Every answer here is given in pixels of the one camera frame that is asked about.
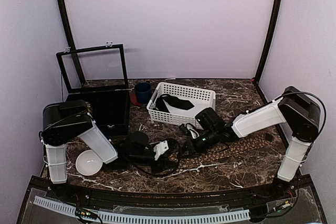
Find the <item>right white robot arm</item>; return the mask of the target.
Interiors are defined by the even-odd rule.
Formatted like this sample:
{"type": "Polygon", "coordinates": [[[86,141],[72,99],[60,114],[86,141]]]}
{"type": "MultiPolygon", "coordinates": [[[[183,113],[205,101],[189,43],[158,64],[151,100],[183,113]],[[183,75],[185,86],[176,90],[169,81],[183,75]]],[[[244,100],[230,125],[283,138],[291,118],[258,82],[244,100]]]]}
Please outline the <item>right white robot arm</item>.
{"type": "Polygon", "coordinates": [[[269,127],[278,128],[287,141],[286,153],[275,176],[277,181],[268,187],[269,197],[278,200],[287,193],[287,183],[306,161],[312,145],[323,131],[327,110],[315,94],[289,86],[280,96],[228,121],[212,108],[205,108],[195,119],[203,133],[186,141],[186,151],[191,155],[206,153],[217,143],[233,143],[269,127]]]}

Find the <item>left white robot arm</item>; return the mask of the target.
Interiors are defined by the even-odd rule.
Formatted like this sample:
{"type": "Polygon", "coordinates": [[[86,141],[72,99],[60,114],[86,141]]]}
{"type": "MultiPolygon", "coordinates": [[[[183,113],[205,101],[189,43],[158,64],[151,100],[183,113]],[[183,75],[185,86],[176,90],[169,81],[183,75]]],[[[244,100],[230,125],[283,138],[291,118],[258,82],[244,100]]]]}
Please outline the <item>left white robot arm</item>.
{"type": "Polygon", "coordinates": [[[66,182],[68,144],[83,142],[101,166],[110,169],[134,167],[146,175],[166,177],[180,166],[182,148],[173,138],[150,143],[143,132],[134,132],[119,145],[113,145],[92,116],[88,102],[74,100],[52,103],[43,109],[43,129],[38,133],[45,148],[45,163],[53,191],[63,201],[74,197],[66,182]]]}

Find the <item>brown floral patterned tie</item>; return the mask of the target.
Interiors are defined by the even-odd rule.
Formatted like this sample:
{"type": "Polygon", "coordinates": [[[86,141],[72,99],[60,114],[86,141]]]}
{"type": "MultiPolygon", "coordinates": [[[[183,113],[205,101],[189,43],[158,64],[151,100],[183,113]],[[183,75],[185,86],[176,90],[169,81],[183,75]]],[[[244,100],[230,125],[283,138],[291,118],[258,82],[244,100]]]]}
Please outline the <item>brown floral patterned tie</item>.
{"type": "Polygon", "coordinates": [[[268,146],[274,141],[274,139],[275,137],[269,133],[253,135],[242,140],[238,140],[237,142],[229,143],[228,147],[226,146],[223,150],[220,150],[219,147],[215,147],[206,154],[196,153],[193,157],[182,157],[180,164],[182,166],[191,166],[196,163],[208,163],[233,157],[238,154],[245,154],[268,146]]]}

